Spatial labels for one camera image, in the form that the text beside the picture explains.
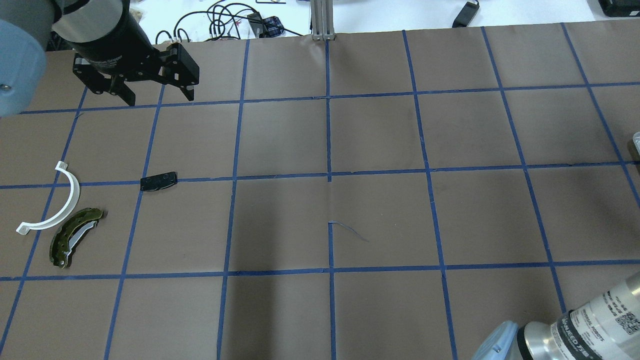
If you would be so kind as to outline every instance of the metal post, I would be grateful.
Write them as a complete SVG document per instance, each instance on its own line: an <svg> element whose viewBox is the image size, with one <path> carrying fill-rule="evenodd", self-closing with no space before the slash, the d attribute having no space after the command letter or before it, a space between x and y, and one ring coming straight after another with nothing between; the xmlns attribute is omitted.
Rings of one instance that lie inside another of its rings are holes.
<svg viewBox="0 0 640 360"><path fill-rule="evenodd" d="M333 40L333 0L311 0L311 28L314 40Z"/></svg>

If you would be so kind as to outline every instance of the grid square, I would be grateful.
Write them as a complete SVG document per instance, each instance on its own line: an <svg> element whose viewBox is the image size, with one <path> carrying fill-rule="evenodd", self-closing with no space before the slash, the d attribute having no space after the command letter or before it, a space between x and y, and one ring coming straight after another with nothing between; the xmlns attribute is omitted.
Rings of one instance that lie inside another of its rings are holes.
<svg viewBox="0 0 640 360"><path fill-rule="evenodd" d="M82 187L82 196L73 213L84 208L99 208L105 212L104 217L78 244L69 267L65 269L60 269L49 261L51 240L61 224L43 230L33 255L29 275L119 274L129 242L131 219L139 191L137 185ZM68 196L69 188L56 188L47 217L57 213Z"/></svg>
<svg viewBox="0 0 640 360"><path fill-rule="evenodd" d="M15 232L21 222L40 222L50 188L0 190L0 277L21 276L36 236Z"/></svg>
<svg viewBox="0 0 640 360"><path fill-rule="evenodd" d="M437 265L424 174L335 176L332 217L335 266Z"/></svg>
<svg viewBox="0 0 640 360"><path fill-rule="evenodd" d="M127 272L224 270L231 181L144 193Z"/></svg>
<svg viewBox="0 0 640 360"><path fill-rule="evenodd" d="M221 277L127 279L110 360L210 358L221 288Z"/></svg>
<svg viewBox="0 0 640 360"><path fill-rule="evenodd" d="M406 38L418 91L498 87L480 28L407 31Z"/></svg>
<svg viewBox="0 0 640 360"><path fill-rule="evenodd" d="M331 101L332 170L424 168L412 96Z"/></svg>
<svg viewBox="0 0 640 360"><path fill-rule="evenodd" d="M583 84L560 24L486 29L504 86Z"/></svg>
<svg viewBox="0 0 640 360"><path fill-rule="evenodd" d="M399 31L340 34L329 42L329 58L332 95L413 90Z"/></svg>
<svg viewBox="0 0 640 360"><path fill-rule="evenodd" d="M420 95L429 166L520 164L499 92Z"/></svg>
<svg viewBox="0 0 640 360"><path fill-rule="evenodd" d="M546 262L522 170L435 172L447 264Z"/></svg>
<svg viewBox="0 0 640 360"><path fill-rule="evenodd" d="M238 175L326 172L326 102L245 104Z"/></svg>
<svg viewBox="0 0 640 360"><path fill-rule="evenodd" d="M7 320L9 320L19 284L20 281L0 282L0 327L3 327L3 331Z"/></svg>
<svg viewBox="0 0 640 360"><path fill-rule="evenodd" d="M155 109L87 111L77 120L66 162L80 182L142 175Z"/></svg>
<svg viewBox="0 0 640 360"><path fill-rule="evenodd" d="M101 359L117 289L117 280L26 282L3 360Z"/></svg>
<svg viewBox="0 0 640 360"><path fill-rule="evenodd" d="M324 58L324 42L310 35L251 40L244 98L324 96Z"/></svg>
<svg viewBox="0 0 640 360"><path fill-rule="evenodd" d="M325 177L238 181L229 270L328 265Z"/></svg>
<svg viewBox="0 0 640 360"><path fill-rule="evenodd" d="M567 309L577 309L638 271L640 265L556 267Z"/></svg>
<svg viewBox="0 0 640 360"><path fill-rule="evenodd" d="M221 359L330 359L328 274L230 277Z"/></svg>
<svg viewBox="0 0 640 360"><path fill-rule="evenodd" d="M137 81L134 83L126 82L131 91L136 94L136 105L156 105L160 97L160 89L162 84L155 81ZM128 106L119 96L111 95L108 92L102 94L94 94L91 90L87 90L82 107L88 108L107 108L114 106Z"/></svg>
<svg viewBox="0 0 640 360"><path fill-rule="evenodd" d="M640 113L640 86L594 88L593 93L623 160L640 161L632 140L640 130L637 119L637 114Z"/></svg>
<svg viewBox="0 0 640 360"><path fill-rule="evenodd" d="M617 161L586 89L507 93L528 164Z"/></svg>
<svg viewBox="0 0 640 360"><path fill-rule="evenodd" d="M549 268L447 271L459 359L471 359L502 322L552 323L561 310Z"/></svg>
<svg viewBox="0 0 640 360"><path fill-rule="evenodd" d="M335 321L341 360L451 359L437 271L335 274Z"/></svg>
<svg viewBox="0 0 640 360"><path fill-rule="evenodd" d="M190 42L182 45L200 67L200 83L195 87L195 101L240 99L246 42ZM173 104L188 100L178 88L166 86L162 102Z"/></svg>
<svg viewBox="0 0 640 360"><path fill-rule="evenodd" d="M51 184L74 113L17 115L0 122L0 184Z"/></svg>
<svg viewBox="0 0 640 360"><path fill-rule="evenodd" d="M47 68L33 95L31 110L77 109L84 84L72 72L75 51L49 51Z"/></svg>
<svg viewBox="0 0 640 360"><path fill-rule="evenodd" d="M147 174L176 171L180 178L231 176L238 105L162 108Z"/></svg>
<svg viewBox="0 0 640 360"><path fill-rule="evenodd" d="M635 21L576 22L566 28L589 82L640 81Z"/></svg>
<svg viewBox="0 0 640 360"><path fill-rule="evenodd" d="M620 167L529 173L554 260L640 258L640 209Z"/></svg>

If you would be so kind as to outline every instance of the qr code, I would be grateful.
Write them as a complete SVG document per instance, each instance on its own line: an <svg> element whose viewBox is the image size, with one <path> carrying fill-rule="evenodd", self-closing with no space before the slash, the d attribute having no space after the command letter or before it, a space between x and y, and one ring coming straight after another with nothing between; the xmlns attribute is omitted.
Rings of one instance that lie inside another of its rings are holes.
<svg viewBox="0 0 640 360"><path fill-rule="evenodd" d="M640 331L640 320L632 313L626 313L616 318L616 321L629 335L633 335Z"/></svg>

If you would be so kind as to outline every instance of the white table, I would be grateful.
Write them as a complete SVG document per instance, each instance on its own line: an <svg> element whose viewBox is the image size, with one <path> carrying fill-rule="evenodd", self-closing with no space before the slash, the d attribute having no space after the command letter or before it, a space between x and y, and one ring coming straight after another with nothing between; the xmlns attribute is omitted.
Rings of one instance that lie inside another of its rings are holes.
<svg viewBox="0 0 640 360"><path fill-rule="evenodd" d="M151 41L158 31L173 31L185 13L206 10L214 0L144 0L138 4L145 15L140 25ZM263 17L276 15L282 24L301 34L309 34L310 8L307 1L286 0L285 4L246 3ZM450 28L467 0L334 0L336 33L362 33L411 29ZM598 0L480 0L480 10L470 26L544 24L619 19L603 14ZM192 15L180 24L192 40L209 38L206 15ZM249 27L241 26L241 37L249 37ZM160 41L166 40L163 35Z"/></svg>

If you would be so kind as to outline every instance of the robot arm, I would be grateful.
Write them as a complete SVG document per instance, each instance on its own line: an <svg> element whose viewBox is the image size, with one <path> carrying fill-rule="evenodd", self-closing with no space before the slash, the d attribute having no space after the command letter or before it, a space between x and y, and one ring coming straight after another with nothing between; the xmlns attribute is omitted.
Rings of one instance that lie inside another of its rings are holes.
<svg viewBox="0 0 640 360"><path fill-rule="evenodd" d="M159 51L129 14L129 0L0 0L0 116L24 110L45 68L53 29L77 51L73 73L95 94L136 96L126 81L173 85L194 99L200 68L181 44Z"/></svg>

